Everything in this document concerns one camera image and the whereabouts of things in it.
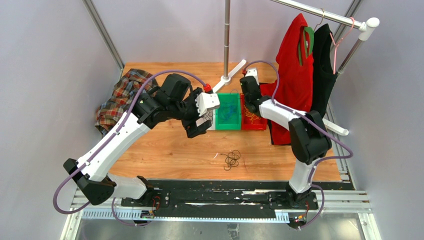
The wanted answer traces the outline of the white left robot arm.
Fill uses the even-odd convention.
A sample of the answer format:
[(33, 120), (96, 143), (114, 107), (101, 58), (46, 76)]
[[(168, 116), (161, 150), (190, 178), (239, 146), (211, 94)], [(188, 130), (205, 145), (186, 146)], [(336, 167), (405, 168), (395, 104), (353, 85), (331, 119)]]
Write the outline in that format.
[(157, 124), (179, 120), (189, 139), (203, 135), (212, 126), (210, 120), (198, 124), (208, 111), (219, 108), (218, 95), (207, 83), (193, 88), (184, 71), (169, 73), (162, 85), (150, 77), (141, 87), (117, 124), (88, 153), (63, 164), (71, 179), (96, 206), (110, 198), (131, 198), (140, 206), (153, 201), (152, 187), (141, 177), (124, 177), (110, 173), (116, 161), (139, 138)]

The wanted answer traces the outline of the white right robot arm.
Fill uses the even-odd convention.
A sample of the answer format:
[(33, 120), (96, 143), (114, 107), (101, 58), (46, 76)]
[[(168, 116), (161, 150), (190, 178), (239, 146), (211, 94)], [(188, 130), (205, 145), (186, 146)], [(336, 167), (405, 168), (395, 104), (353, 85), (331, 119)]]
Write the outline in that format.
[(297, 209), (306, 202), (306, 197), (311, 192), (315, 164), (325, 157), (332, 147), (323, 119), (317, 111), (296, 110), (272, 100), (270, 96), (262, 95), (253, 76), (242, 77), (239, 82), (247, 109), (289, 132), (296, 163), (286, 187), (285, 200), (291, 208)]

